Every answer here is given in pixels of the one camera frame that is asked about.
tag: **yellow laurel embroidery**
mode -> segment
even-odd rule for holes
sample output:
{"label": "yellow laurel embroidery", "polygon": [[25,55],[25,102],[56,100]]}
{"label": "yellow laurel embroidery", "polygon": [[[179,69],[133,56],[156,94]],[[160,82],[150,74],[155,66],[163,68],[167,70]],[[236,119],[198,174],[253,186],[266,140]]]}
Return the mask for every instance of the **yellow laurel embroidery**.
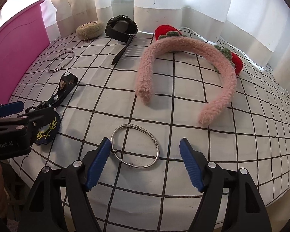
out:
{"label": "yellow laurel embroidery", "polygon": [[49,137],[50,136],[49,135],[50,131],[53,130],[53,129],[55,129],[56,128],[56,125],[57,125],[57,121],[56,121],[56,118],[55,118],[53,120],[53,122],[50,124],[49,130],[48,130],[47,134],[42,135],[42,133],[38,132],[38,134],[36,136],[36,139],[40,139],[42,137],[45,137],[46,138],[47,136]]}

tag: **headband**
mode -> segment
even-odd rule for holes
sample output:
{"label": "headband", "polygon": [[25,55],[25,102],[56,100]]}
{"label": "headband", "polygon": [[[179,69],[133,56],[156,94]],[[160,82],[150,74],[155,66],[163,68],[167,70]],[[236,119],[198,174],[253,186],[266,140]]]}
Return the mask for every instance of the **headband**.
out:
{"label": "headband", "polygon": [[188,37],[166,37],[151,44],[144,51],[138,68],[135,93],[144,104],[153,95],[152,64],[157,56],[171,51],[189,51],[203,56],[212,63],[222,76],[222,92],[200,112],[199,123],[208,126],[213,119],[231,102],[236,90],[236,74],[229,60],[214,46]]}

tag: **curtain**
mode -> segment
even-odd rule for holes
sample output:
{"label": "curtain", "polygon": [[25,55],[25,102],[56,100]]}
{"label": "curtain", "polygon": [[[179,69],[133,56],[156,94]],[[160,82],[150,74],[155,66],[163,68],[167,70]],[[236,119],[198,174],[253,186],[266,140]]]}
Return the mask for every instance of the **curtain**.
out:
{"label": "curtain", "polygon": [[[22,1],[18,8],[34,2]],[[45,0],[42,6],[50,40],[117,15],[129,16],[144,32],[169,24],[189,27],[211,42],[221,36],[259,66],[271,65],[290,91],[290,9],[283,0]],[[16,5],[9,9],[17,10]],[[0,21],[8,17],[5,11]]]}

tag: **silver bangle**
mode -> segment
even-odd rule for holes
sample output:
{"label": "silver bangle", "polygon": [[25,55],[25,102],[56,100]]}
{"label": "silver bangle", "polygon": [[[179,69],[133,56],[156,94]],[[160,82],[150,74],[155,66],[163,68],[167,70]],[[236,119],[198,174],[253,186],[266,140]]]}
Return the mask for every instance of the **silver bangle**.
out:
{"label": "silver bangle", "polygon": [[[118,151],[117,151],[116,149],[114,149],[113,139],[114,139],[114,136],[115,136],[116,132],[117,132],[118,130],[122,129],[122,128],[125,128],[125,127],[130,127],[130,128],[133,128],[133,129],[140,130],[141,132],[147,134],[147,135],[152,139],[152,141],[154,142],[154,144],[155,144],[155,146],[156,146],[156,149],[157,149],[157,155],[156,155],[156,158],[155,158],[155,160],[154,160],[152,163],[150,163],[149,165],[146,165],[146,166],[134,166],[132,163],[127,163],[127,162],[123,161],[121,158],[119,158],[119,157],[117,156],[116,153],[117,153]],[[138,125],[133,125],[133,124],[123,124],[123,125],[120,125],[119,127],[117,127],[117,128],[115,129],[115,131],[113,132],[112,136],[111,136],[111,144],[112,144],[112,150],[111,150],[111,153],[113,153],[113,154],[115,155],[115,157],[116,157],[120,162],[122,162],[123,164],[126,164],[126,165],[129,166],[129,167],[135,167],[135,168],[147,168],[147,167],[150,167],[150,166],[154,165],[154,164],[157,162],[157,160],[159,159],[160,149],[159,149],[159,145],[158,145],[158,142],[156,141],[155,137],[152,136],[152,134],[151,134],[149,131],[145,130],[144,128],[142,128],[142,127],[140,127],[140,126],[138,126]]]}
{"label": "silver bangle", "polygon": [[[51,70],[51,69],[50,69],[50,66],[52,65],[52,63],[53,63],[57,58],[59,58],[60,56],[62,56],[62,55],[64,55],[64,54],[67,54],[67,53],[72,53],[72,54],[73,54],[73,56],[71,57],[71,59],[70,59],[70,60],[69,60],[65,65],[61,66],[60,68],[57,68],[57,69]],[[49,71],[50,73],[54,73],[54,72],[56,72],[56,71],[61,70],[62,68],[64,68],[65,66],[67,66],[67,65],[72,61],[73,58],[74,58],[74,52],[73,52],[73,51],[66,51],[66,52],[63,52],[63,53],[61,53],[61,54],[58,54],[58,55],[55,56],[55,58],[51,61],[51,63],[48,65],[48,71]]]}

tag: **white tablecloth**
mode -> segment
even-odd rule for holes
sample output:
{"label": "white tablecloth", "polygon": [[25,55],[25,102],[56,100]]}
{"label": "white tablecloth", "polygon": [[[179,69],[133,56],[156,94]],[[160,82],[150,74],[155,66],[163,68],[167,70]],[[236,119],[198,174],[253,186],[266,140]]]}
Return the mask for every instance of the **white tablecloth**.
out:
{"label": "white tablecloth", "polygon": [[[275,82],[270,67],[257,66],[220,39],[217,44],[236,52],[244,69],[232,103],[204,128],[197,116],[205,102],[220,93],[221,81],[201,56],[188,52],[160,56],[154,63],[155,95],[150,105],[135,96],[140,57],[154,41],[151,34],[139,32],[116,67],[111,61],[123,45],[105,35],[85,44],[75,34],[50,43],[19,82],[11,102],[22,100],[27,108],[49,99],[67,70],[79,84],[56,109],[62,123],[55,140],[47,146],[34,144],[28,156],[11,159],[15,171],[32,186],[45,165],[67,167],[96,149],[103,137],[110,138],[119,125],[132,123],[155,136],[160,159],[152,167],[135,169],[110,155],[98,185],[88,193],[102,230],[188,230],[202,194],[192,186],[180,156],[183,137],[222,168],[247,168],[266,205],[280,198],[290,188],[290,97]],[[75,52],[73,61],[62,71],[47,72],[51,60],[67,50]],[[115,148],[124,150],[123,159],[135,165],[149,164],[156,154],[150,138],[131,129],[118,133]],[[228,189],[224,193],[217,226],[222,225]],[[65,189],[62,195],[69,214]]]}

